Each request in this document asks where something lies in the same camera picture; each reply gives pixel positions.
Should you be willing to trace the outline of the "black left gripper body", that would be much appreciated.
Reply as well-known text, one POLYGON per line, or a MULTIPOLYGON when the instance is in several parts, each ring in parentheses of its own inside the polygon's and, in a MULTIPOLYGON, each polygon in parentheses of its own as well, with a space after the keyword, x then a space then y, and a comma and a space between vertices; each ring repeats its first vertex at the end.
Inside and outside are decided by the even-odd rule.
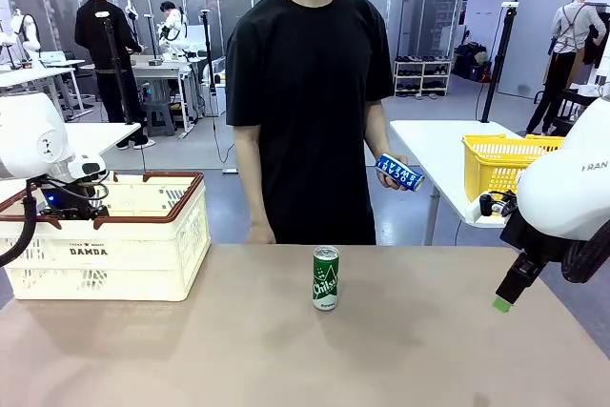
POLYGON ((103 200, 109 195, 108 187, 101 182, 77 181, 60 183, 46 180, 37 184, 46 207, 39 214, 58 220, 95 220, 110 215, 103 200))

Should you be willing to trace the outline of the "person's right hand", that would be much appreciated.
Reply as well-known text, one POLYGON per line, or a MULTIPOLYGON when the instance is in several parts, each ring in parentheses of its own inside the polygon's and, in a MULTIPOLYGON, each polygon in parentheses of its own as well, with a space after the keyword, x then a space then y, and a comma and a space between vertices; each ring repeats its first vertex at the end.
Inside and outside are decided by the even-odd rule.
POLYGON ((249 232, 250 244, 275 244, 275 234, 268 222, 254 222, 249 232))

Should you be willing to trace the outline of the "person's left hand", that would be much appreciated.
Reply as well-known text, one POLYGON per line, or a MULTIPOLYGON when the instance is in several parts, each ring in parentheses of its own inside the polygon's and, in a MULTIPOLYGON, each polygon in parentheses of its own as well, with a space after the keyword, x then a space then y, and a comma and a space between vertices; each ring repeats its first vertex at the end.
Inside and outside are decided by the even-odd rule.
POLYGON ((377 178, 385 188, 407 191, 409 186, 401 180, 403 171, 409 171, 409 167, 402 158, 384 153, 376 160, 377 178))

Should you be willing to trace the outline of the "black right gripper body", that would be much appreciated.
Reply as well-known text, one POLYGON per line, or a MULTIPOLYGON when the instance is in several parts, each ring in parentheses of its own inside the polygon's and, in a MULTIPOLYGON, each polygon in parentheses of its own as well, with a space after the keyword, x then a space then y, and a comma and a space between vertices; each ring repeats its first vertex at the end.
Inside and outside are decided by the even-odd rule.
POLYGON ((530 259, 540 262, 559 262, 566 250, 566 239, 541 233, 530 225, 519 210, 514 210, 508 217, 500 239, 530 259))

